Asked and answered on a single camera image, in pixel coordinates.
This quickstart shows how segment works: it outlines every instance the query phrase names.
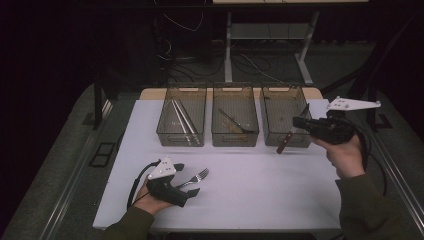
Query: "floor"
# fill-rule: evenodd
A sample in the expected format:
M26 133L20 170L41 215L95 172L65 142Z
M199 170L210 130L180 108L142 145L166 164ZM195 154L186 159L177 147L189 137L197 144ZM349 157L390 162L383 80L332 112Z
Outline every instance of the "floor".
M223 45L219 41L214 42L214 45L213 58L208 62L199 62L181 50L177 64L168 71L168 80L207 81L210 85L213 82L223 81ZM368 58L373 47L368 43L312 44L306 57L306 64L314 81L313 86L323 88L356 70ZM293 57L298 48L299 42L235 42L232 47L233 81L248 81L257 85L268 81L302 83ZM332 100L336 96L345 96L348 89L349 84L324 97ZM96 131L92 130L94 111L92 86L81 95L2 239L100 239L102 231L91 226L114 158L119 152L122 134L139 94L139 92L122 91L117 100L106 101L103 111L104 121ZM411 217L412 210L404 204L404 200L411 199L412 205L424 202L422 184L424 175L421 174L424 167L422 161L424 145L394 109L390 100L381 94L379 99L382 107L378 109L378 113L384 114L393 128L373 133L364 121L363 111L350 113L348 117L369 135L373 144L372 153L378 161L385 167L395 166L393 168L397 168L408 183L412 197L409 195L405 198L399 194L399 190L402 191L402 187L404 189L405 186L399 185L396 176L388 173L387 196L404 209L405 228L417 239L424 239L415 219ZM90 167L89 162L99 150L101 143L113 145L109 163L106 167ZM370 160L367 172L377 186L383 189L383 176L376 161ZM324 240L334 239L337 234L337 232L318 233L314 236L271 234L261 235L260 239ZM252 235L221 237L219 239L259 238L257 235L256 238ZM174 234L166 239L207 238L205 235Z

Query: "clear plastic bin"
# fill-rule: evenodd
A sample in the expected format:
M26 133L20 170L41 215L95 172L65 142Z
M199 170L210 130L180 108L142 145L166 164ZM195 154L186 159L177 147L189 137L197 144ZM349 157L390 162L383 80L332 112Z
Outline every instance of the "clear plastic bin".
M293 117L306 107L306 99L299 84L262 83L261 113L265 145L279 146L292 130ZM309 133L297 129L287 147L307 148L311 143Z
M156 133L162 146L202 147L206 83L169 83Z
M215 83L212 107L213 146L254 147L258 134L253 86L250 83Z

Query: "tabletop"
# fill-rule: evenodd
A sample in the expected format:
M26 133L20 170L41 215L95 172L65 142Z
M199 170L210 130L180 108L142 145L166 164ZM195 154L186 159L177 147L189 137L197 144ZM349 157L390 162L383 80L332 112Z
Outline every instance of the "tabletop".
M324 149L311 144L308 148L286 148L279 155L276 147L265 146L262 133L255 147L213 147L210 99L206 103L205 145L163 147L156 134L163 97L157 99L160 94L153 92L164 96L166 91L145 90L142 100L136 102L93 223L95 228L119 221L141 169L167 156L173 163L185 164L173 185L204 168L210 173L184 189L200 188L200 192L183 208L171 207L157 214L152 231L310 232L340 228L337 175ZM306 92L315 99L308 98ZM328 105L318 93L312 88L305 91L314 118L324 117ZM262 129L258 100L256 108Z

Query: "cable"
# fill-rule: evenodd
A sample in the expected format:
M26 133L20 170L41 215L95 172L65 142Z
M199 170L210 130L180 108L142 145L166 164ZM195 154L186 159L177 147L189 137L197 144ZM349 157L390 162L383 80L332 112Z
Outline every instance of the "cable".
M160 162L161 162L161 160L159 159L157 162L150 163L149 165L144 167L143 170L141 170L138 177L134 180L133 186L132 186L131 191L130 191L130 195L128 196L127 209L130 208L133 204L135 190L137 190L138 184L140 183L140 179L143 176L144 172L146 172L147 169L149 169L150 167L156 167L157 165L159 165Z
M240 66L239 66L239 64L241 64L236 58L234 58L234 57L231 57L231 63L240 71L240 72L242 72L242 73L245 73L245 74L248 74L248 75L252 75L252 76L258 76L258 75L260 75L260 73L259 72L257 72L257 71L255 71L254 73L252 73L252 72L247 72L247 71L245 71L245 70L243 70Z
M149 194L149 192L143 194L143 196L137 198L136 200L134 200L134 202L132 203L132 205L134 205L134 203L138 202L140 199L144 198L145 196L147 196L147 194Z
M166 53L165 53L165 54L168 54L168 53L170 53L170 52L171 52L171 50L172 50L171 42L170 42L168 39L166 39L166 38L164 38L163 40L165 40L165 41L169 44L169 49L168 49L168 51L166 51Z
M266 63L266 67L265 68L259 68L261 71L269 71L269 70L271 70L271 64L269 63L269 61L267 60L267 59L265 59L265 58L263 58L263 57L261 57L261 58L259 58L259 59L261 59L261 60L263 60L265 63ZM239 62L241 65L243 65L243 66L245 66L245 67L247 67L247 68L250 68L250 69L255 69L255 70L257 70L258 69L258 67L255 67L255 66L253 66L252 67L252 64L245 64L245 63L243 63L243 62Z
M174 76L172 76L171 74L167 73L166 75L168 75L168 77L174 79L175 82L179 82L178 79L176 79Z
M200 25L202 25L202 22L203 22L203 12L202 12L202 16L200 17L199 24L197 25L197 27L195 29L191 29L189 27L183 26L182 24L180 24L180 23L176 22L175 20L173 20L172 18L168 17L168 15L166 15L165 13L163 13L162 15L166 19L168 19L169 21L171 21L172 23L177 25L178 27L181 27L183 29L186 29L186 30L189 30L189 31L192 31L192 32L196 32L199 29Z
M214 56L211 57L208 60L212 60L216 57L222 57L224 55L224 52L214 53L213 55ZM178 58L175 58L175 60L176 60L176 64L189 64L189 63L201 63L201 62L203 62L202 60L200 60L196 57L178 57Z
M165 58L165 57L162 57L161 55L159 55L159 54L157 54L157 56L158 56L158 58L161 58L161 59L163 59L163 60L165 60L165 61L171 61L172 59L171 58Z
M380 161L378 161L378 159L373 155L373 154L369 154L370 157L372 157L374 159L374 161L377 163L378 167L381 170L381 174L383 176L383 196L387 195L387 176L386 176L386 172L384 171L383 166L381 165Z
M269 76L268 74L266 74L266 73L264 73L264 72L262 72L262 70L261 69L259 69L256 65L255 65L255 63L252 61L252 60L250 60L246 55L244 55L244 54L240 54L240 56L242 56L242 57L244 57L244 58L246 58L262 75L264 75L265 77L268 77L268 78L270 78L270 79L272 79L272 80L275 80L275 81L277 81L277 82L282 82L282 81L280 81L279 79L276 79L276 78L274 78L274 77L271 77L271 76Z
M192 76L188 75L186 72L181 71L181 70L178 70L178 69L175 69L175 68L173 68L172 70L174 70L174 71L176 71L176 72L179 72L179 73L184 74L186 77L190 78L190 80L191 80L192 82L194 82L194 78L193 78Z
M218 66L218 69L216 69L215 71L213 71L211 73L203 73L203 74L196 73L193 70L191 70L191 69L189 69L187 67L184 67L184 66L182 66L180 64L175 65L175 67L183 68L183 69L185 69L185 70L187 70L187 71L189 71L189 72L191 72L191 73L193 73L193 74L195 74L197 76L206 77L206 76L213 76L213 75L217 74L219 72L219 70L221 69L223 63L224 63L224 59L222 59L222 61L220 62L219 66Z

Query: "knife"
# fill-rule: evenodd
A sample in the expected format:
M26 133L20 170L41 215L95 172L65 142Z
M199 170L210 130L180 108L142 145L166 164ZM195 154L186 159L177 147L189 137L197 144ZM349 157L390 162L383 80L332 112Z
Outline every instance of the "knife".
M306 117L306 115L308 115L308 112L309 112L309 103L306 104L305 108L302 110L302 112L300 113L299 117ZM281 142L280 146L278 146L278 148L277 148L277 153L278 154L281 154L283 152L284 148L286 148L286 146L289 143L290 139L296 133L296 130L297 130L297 127L292 126L292 128L289 131L289 133L287 133L286 137Z

